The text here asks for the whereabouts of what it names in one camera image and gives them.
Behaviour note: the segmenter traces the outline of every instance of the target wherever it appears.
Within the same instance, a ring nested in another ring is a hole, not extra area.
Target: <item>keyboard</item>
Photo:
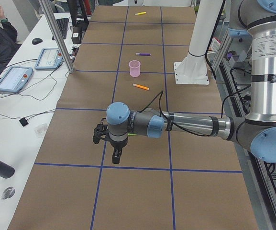
[[[68,31],[68,25],[69,25],[69,19],[68,18],[58,18],[56,19],[57,24],[59,26],[61,35],[63,37],[63,39],[66,39],[66,34]]]

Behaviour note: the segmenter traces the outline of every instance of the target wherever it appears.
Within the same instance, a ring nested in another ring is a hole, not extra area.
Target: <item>black mouse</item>
[[[42,40],[41,38],[34,38],[34,39],[32,40],[32,44],[33,44],[33,45],[39,44],[39,43],[41,43],[41,42],[43,42],[43,40]]]

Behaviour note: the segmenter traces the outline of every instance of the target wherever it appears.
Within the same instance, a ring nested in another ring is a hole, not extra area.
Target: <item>white desk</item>
[[[58,13],[55,14],[55,17],[69,17],[69,13]],[[67,39],[64,40],[68,51],[71,50],[73,45],[71,34],[69,30]],[[43,39],[43,42],[32,45],[31,41],[36,37]],[[52,33],[43,16],[26,38],[9,65],[28,59],[36,59],[42,48],[55,47],[57,47],[57,44],[52,40]],[[34,67],[34,65],[35,61],[23,63],[22,66]],[[26,84],[25,88],[37,83],[51,72],[52,71],[34,71],[33,76]],[[52,74],[57,84],[54,90],[43,101],[37,101],[34,98],[22,97],[20,95],[12,95],[0,99],[0,114],[10,117],[25,117],[54,109],[65,85],[66,73],[67,68],[66,65],[63,64]],[[42,99],[50,92],[54,83],[55,81],[48,77],[41,83],[25,90],[22,94],[32,95]],[[36,136],[34,129],[41,124],[49,125],[52,116],[52,113],[38,115],[30,119],[28,121],[29,124],[25,127],[22,127],[18,119],[10,120],[0,116],[0,160],[15,168],[15,174],[11,178],[4,179],[0,177],[0,230],[6,230],[8,228],[43,141],[43,138],[38,138]],[[14,196],[6,200],[1,200],[3,191],[10,186],[13,186],[16,190]]]

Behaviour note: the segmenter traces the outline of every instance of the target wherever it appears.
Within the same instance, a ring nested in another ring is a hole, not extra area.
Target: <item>white robot column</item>
[[[201,0],[188,55],[174,63],[176,84],[209,85],[205,53],[223,0]]]

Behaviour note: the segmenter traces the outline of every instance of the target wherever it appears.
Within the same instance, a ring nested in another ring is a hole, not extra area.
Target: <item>pink cup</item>
[[[133,60],[133,61],[130,61],[128,65],[129,65],[130,76],[138,77],[140,75],[141,63],[139,61]]]

